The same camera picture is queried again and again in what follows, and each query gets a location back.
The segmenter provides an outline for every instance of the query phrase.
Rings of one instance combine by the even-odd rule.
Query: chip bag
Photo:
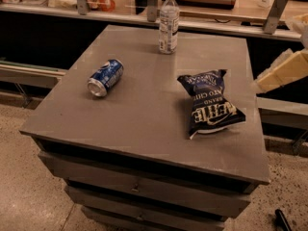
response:
[[[196,133],[209,134],[245,121],[245,115],[223,96],[225,70],[213,70],[194,76],[182,75],[178,81],[193,97],[190,139]]]

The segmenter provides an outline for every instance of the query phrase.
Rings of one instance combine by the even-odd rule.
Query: speckled floor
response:
[[[18,129],[38,102],[22,109],[20,97],[0,94],[0,231],[114,230],[85,217],[37,157],[39,149]],[[308,148],[292,155],[289,141],[266,140],[271,183],[259,187],[251,204],[225,231],[276,230],[280,208],[293,231],[308,230]]]

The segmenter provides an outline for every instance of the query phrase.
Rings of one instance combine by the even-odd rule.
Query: table top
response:
[[[245,39],[179,33],[177,51],[158,50],[158,31],[108,26],[20,129],[32,137],[81,145],[253,183],[269,182],[268,159]],[[108,59],[124,65],[103,98],[87,80]],[[177,77],[227,69],[225,97],[246,123],[189,140],[192,99]]]

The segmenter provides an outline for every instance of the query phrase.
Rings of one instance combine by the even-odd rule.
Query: blue soda can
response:
[[[123,74],[123,64],[110,59],[99,68],[88,80],[88,89],[95,96],[106,96]]]

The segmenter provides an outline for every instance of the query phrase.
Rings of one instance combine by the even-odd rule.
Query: gray table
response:
[[[95,98],[87,80],[113,58],[122,79]],[[246,123],[189,140],[192,99],[176,79],[220,68]],[[251,81],[244,39],[180,33],[177,52],[162,55],[157,30],[108,26],[20,132],[91,218],[134,230],[221,230],[270,181]]]

